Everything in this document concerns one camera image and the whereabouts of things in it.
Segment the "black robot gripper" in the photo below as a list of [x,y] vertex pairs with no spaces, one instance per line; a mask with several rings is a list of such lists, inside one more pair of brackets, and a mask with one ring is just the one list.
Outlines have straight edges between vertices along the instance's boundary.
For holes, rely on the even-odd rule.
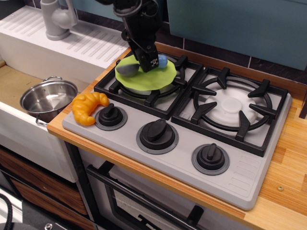
[[144,72],[158,67],[158,52],[155,46],[156,32],[162,25],[159,4],[155,0],[116,0],[114,14],[123,20],[125,31],[122,37],[134,53]]

